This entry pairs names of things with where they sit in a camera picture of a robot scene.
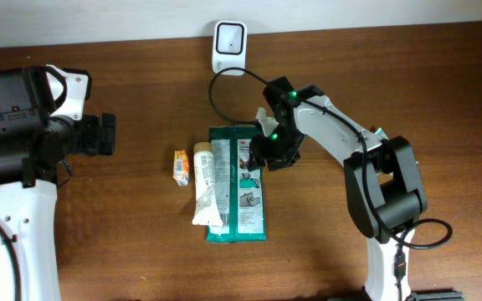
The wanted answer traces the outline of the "green 3M wipes pack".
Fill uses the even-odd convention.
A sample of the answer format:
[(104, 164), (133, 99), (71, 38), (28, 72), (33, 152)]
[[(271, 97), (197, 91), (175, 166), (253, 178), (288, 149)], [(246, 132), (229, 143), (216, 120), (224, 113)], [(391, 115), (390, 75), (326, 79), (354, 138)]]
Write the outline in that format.
[(208, 227), (208, 242), (257, 242), (267, 239), (262, 172), (250, 171), (249, 144), (254, 127), (211, 127), (216, 198), (223, 225)]

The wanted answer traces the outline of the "white cream tube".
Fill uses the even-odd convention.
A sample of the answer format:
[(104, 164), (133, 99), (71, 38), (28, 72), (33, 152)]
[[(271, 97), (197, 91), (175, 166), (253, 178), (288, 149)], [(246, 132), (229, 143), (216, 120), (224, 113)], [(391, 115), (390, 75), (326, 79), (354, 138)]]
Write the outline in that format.
[(196, 206), (193, 225), (222, 227), (216, 198), (213, 148), (209, 142), (198, 142), (194, 147)]

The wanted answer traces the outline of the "mint green wipes packet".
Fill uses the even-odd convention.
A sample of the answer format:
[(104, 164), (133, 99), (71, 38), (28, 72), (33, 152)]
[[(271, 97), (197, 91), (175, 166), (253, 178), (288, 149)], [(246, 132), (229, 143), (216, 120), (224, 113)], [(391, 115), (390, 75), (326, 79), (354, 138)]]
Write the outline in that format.
[(382, 128), (377, 128), (374, 132), (375, 135), (381, 136), (384, 140), (388, 140), (387, 134), (384, 132)]

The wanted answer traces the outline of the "orange tissue packet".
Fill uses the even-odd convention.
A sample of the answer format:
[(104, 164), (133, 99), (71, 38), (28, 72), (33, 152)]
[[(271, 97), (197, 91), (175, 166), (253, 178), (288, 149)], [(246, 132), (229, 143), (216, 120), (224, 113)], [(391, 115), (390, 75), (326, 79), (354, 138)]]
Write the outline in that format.
[(173, 160), (173, 179), (179, 186), (187, 186), (189, 182), (189, 160), (187, 152), (176, 150)]

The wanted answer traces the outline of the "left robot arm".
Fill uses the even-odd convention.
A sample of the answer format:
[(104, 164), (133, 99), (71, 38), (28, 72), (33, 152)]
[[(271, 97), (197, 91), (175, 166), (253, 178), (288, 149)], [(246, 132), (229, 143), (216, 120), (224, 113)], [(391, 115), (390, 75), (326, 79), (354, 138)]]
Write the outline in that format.
[(116, 117), (87, 115), (92, 78), (47, 64), (0, 71), (0, 300), (61, 297), (54, 214), (68, 156), (110, 156)]

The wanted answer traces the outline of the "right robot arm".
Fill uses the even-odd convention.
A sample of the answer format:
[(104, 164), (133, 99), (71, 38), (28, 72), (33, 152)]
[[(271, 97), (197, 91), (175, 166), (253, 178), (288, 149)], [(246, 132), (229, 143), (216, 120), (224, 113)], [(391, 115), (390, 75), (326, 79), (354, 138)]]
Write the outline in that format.
[(259, 110), (249, 145), (249, 170), (277, 171), (300, 159), (310, 137), (338, 163), (345, 177), (350, 217), (367, 240), (365, 300), (411, 300), (408, 254), (428, 207), (413, 148), (401, 137), (371, 132), (340, 112), (318, 87), (294, 89), (281, 77), (266, 83), (272, 116)]

